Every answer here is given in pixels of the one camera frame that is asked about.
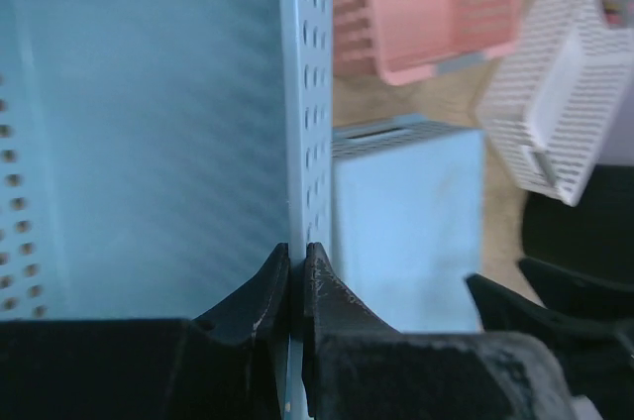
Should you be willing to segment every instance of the pink plastic bin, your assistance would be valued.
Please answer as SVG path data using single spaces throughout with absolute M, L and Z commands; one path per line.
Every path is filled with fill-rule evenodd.
M 438 74 L 437 63 L 465 53 L 511 53 L 520 1 L 334 0 L 335 73 L 378 74 L 402 85 Z

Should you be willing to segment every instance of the tan surface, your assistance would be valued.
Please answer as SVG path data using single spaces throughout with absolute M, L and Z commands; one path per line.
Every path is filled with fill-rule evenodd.
M 525 7 L 531 0 L 525 0 Z M 483 64 L 421 83 L 390 87 L 371 77 L 335 80 L 335 126 L 421 112 L 426 117 L 475 126 L 473 109 L 497 62 Z M 534 297 L 515 267 L 521 255 L 519 230 L 525 194 L 515 187 L 489 149 L 484 194 L 484 274 Z

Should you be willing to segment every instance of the white plastic basket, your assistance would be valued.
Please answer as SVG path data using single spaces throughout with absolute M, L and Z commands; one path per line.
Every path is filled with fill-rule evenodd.
M 476 110 L 517 184 L 576 205 L 634 66 L 628 0 L 536 0 Z

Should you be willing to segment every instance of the floor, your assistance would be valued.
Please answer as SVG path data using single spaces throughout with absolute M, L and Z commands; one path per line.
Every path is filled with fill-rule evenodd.
M 524 0 L 524 8 L 532 0 Z M 498 62 L 401 87 L 372 77 L 337 78 L 334 124 L 344 126 L 394 115 L 421 112 L 426 117 L 462 126 L 476 126 L 479 95 Z M 515 267 L 521 256 L 519 231 L 525 192 L 513 184 L 501 161 L 488 149 L 484 195 L 483 273 L 515 291 L 535 298 Z

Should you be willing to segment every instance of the light blue basket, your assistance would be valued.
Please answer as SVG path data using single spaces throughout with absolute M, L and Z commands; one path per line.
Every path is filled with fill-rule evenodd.
M 480 130 L 418 115 L 335 134 L 333 265 L 399 331 L 479 329 L 483 157 Z
M 331 2 L 0 0 L 0 319 L 192 317 L 328 247 Z

